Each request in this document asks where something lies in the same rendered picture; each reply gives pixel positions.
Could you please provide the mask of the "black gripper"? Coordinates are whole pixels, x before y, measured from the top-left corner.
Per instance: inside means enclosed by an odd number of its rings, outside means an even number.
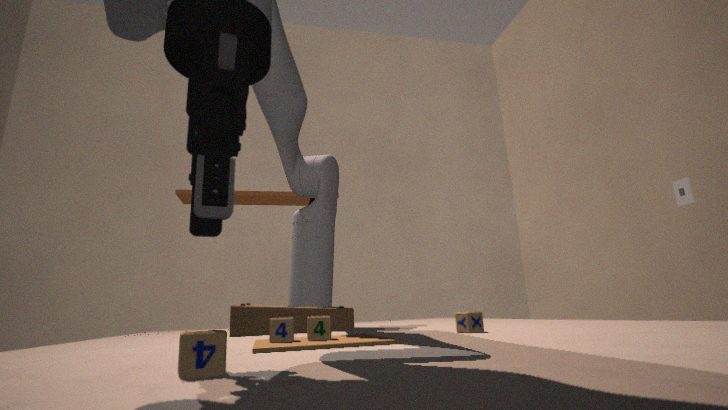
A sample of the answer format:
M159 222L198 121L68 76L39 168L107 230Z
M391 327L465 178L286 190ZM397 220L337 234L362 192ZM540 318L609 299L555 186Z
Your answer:
M246 130L249 86L270 69L271 26L247 0L173 0L164 53L188 78L187 151L193 159L189 231L197 237L217 237L222 220L233 213L232 157L238 156L239 136Z

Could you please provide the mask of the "tan rectangular mat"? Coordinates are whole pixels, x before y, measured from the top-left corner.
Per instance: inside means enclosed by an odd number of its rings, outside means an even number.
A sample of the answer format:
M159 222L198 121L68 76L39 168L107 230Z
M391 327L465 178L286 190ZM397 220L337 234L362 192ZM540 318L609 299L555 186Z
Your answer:
M255 340L252 353L285 352L348 348L399 344L399 340L370 334L331 336L331 340L308 341L307 337L294 338L293 342L270 343L269 339Z

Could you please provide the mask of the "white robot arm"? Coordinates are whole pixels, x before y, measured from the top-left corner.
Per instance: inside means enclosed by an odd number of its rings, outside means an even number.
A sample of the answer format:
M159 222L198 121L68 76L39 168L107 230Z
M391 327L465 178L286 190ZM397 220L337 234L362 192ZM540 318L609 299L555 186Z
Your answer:
M165 30L173 0L104 0L108 26L135 42ZM271 67L252 85L275 140L293 193L317 197L293 215L288 305L332 307L334 235L339 167L332 155L303 156L298 145L307 96L290 50L276 0L247 0L267 17Z

